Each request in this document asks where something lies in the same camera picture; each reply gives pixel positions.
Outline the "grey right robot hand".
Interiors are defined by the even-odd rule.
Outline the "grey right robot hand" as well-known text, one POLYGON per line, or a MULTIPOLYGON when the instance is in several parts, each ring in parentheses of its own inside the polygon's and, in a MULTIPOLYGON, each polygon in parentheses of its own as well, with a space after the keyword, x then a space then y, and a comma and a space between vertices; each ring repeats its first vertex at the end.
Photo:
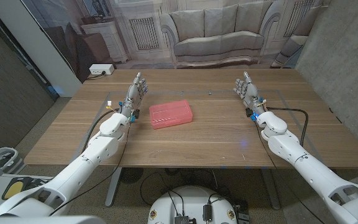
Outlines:
POLYGON ((244 72, 244 80, 237 79, 236 86, 233 88, 246 107, 247 114, 259 116, 266 112, 264 102, 261 99, 257 87, 252 83, 252 79, 247 72, 244 72))

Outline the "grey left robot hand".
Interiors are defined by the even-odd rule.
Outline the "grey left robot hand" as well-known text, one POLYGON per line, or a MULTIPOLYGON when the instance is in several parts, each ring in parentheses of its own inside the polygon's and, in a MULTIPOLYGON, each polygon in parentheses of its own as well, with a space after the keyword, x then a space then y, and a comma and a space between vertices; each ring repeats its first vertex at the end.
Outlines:
POLYGON ((121 107, 121 114, 127 118, 131 118, 135 110, 138 110, 144 95, 148 91, 148 86, 146 85, 146 80, 142 78, 140 72, 134 78, 134 81, 129 86, 126 97, 121 107))

